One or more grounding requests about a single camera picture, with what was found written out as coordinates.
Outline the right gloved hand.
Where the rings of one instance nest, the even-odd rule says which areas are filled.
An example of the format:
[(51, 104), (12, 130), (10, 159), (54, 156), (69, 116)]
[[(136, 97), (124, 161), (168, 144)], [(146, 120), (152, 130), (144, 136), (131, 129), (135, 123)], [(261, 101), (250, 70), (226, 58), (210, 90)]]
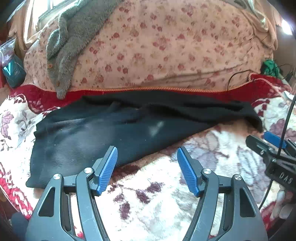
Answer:
[(287, 219), (295, 206), (295, 204), (292, 204), (292, 198), (293, 193), (287, 191), (282, 185), (280, 185), (270, 219)]

